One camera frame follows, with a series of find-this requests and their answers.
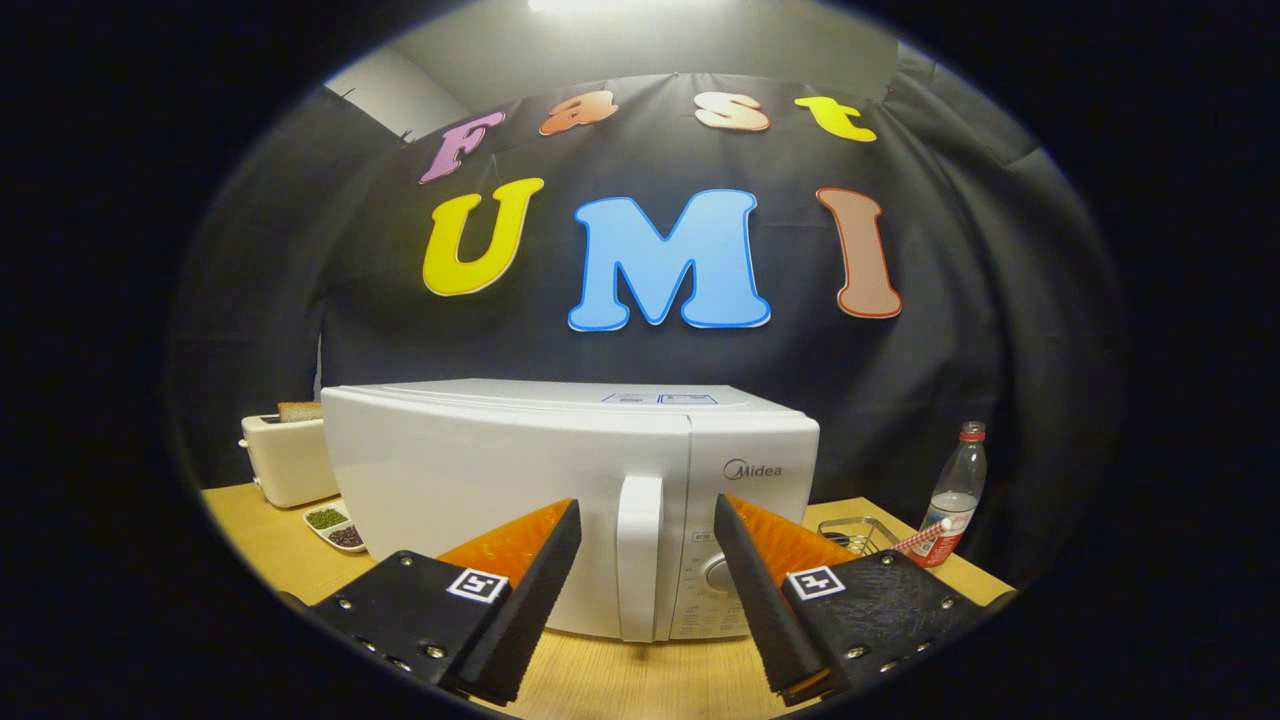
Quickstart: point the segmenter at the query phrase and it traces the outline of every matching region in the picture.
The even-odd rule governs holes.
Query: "midea logo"
[[[741,457],[735,457],[724,464],[724,477],[731,480],[737,480],[741,478],[763,478],[772,475],[781,475],[782,468],[765,468],[764,465],[751,466],[750,462],[742,460]]]

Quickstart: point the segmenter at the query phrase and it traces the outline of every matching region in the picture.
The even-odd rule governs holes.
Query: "red beans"
[[[355,525],[329,533],[329,539],[342,547],[357,547],[365,544],[365,541],[360,539],[360,533],[356,532]]]

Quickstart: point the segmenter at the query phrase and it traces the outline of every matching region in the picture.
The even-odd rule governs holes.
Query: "straw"
[[[936,538],[950,529],[951,529],[951,518],[943,518],[942,520],[929,525],[928,528],[924,528],[923,530],[915,533],[914,536],[906,538],[905,541],[895,544],[890,550],[897,550],[901,552],[906,548],[915,547],[927,539]]]

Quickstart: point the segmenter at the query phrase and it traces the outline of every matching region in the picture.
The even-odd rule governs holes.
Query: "bottle label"
[[[913,547],[911,552],[919,556],[916,562],[923,568],[941,565],[951,555],[951,551],[955,550],[956,543],[960,542],[960,536],[969,527],[969,519],[973,518],[975,510],[977,507],[970,507],[961,512],[950,512],[936,505],[929,505],[929,514],[924,518],[924,523],[920,524],[920,529],[923,530],[934,523],[941,523],[943,518],[951,518],[951,529]]]

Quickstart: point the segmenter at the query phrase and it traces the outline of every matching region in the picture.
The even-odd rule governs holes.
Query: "microwave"
[[[628,642],[748,634],[716,498],[799,523],[818,452],[813,419],[728,386],[457,379],[320,397],[374,560],[436,556],[573,497],[582,542],[547,626]]]

